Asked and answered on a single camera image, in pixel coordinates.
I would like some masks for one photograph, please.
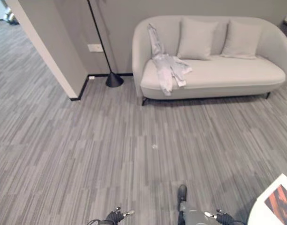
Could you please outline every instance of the clothing draped on sofa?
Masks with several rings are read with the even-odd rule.
[[[156,66],[160,87],[166,96],[170,96],[173,89],[173,78],[179,87],[186,85],[184,75],[191,72],[192,68],[176,56],[165,53],[157,30],[149,24],[148,31],[152,46],[152,60]]]

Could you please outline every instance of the sofa leg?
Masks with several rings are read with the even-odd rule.
[[[147,97],[143,97],[142,106],[144,106],[145,102],[148,100]]]
[[[265,99],[268,99],[270,95],[271,95],[271,93],[268,92],[268,93],[266,94],[266,98],[265,98]]]

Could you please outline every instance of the light gray sofa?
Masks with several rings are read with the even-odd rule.
[[[138,97],[146,100],[256,95],[270,93],[287,80],[287,38],[272,23],[252,17],[186,16],[203,22],[219,22],[214,33],[211,60],[185,60],[193,68],[193,72],[185,75],[187,85],[179,88],[173,80],[172,95],[165,96],[160,89],[157,70],[151,60],[151,43],[147,27],[149,23],[155,25],[166,52],[177,55],[183,17],[185,16],[152,17],[136,27],[132,46],[132,66]],[[225,44],[227,25],[231,19],[262,26],[256,60],[220,56]]]

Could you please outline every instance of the black baseboard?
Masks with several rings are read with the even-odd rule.
[[[117,75],[119,75],[119,76],[133,76],[132,73],[129,73],[129,74],[128,74],[128,73],[126,73],[126,74],[117,74]],[[94,77],[107,77],[108,74],[88,74],[88,75],[87,75],[87,78],[86,78],[86,80],[85,80],[85,82],[84,82],[84,84],[83,84],[83,87],[82,87],[82,89],[81,89],[81,91],[80,91],[79,96],[76,97],[76,98],[70,98],[71,101],[80,101],[80,100],[81,100],[82,95],[83,95],[83,92],[84,92],[84,90],[85,90],[85,88],[86,88],[86,85],[87,85],[87,82],[88,82],[90,76],[94,76]]]
[[[85,82],[84,82],[84,84],[83,84],[83,87],[82,87],[82,89],[81,89],[81,91],[80,91],[79,96],[76,97],[76,98],[70,98],[71,101],[80,101],[80,100],[81,100],[82,95],[83,95],[83,92],[84,92],[84,90],[85,90],[85,88],[86,88],[87,82],[88,82],[88,80],[89,80],[89,77],[90,77],[90,75],[87,75],[86,80],[85,80]]]

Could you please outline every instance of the floor lamp base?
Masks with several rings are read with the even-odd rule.
[[[110,72],[108,78],[106,80],[106,85],[110,88],[116,88],[121,86],[124,83],[124,80],[115,74],[114,72]]]

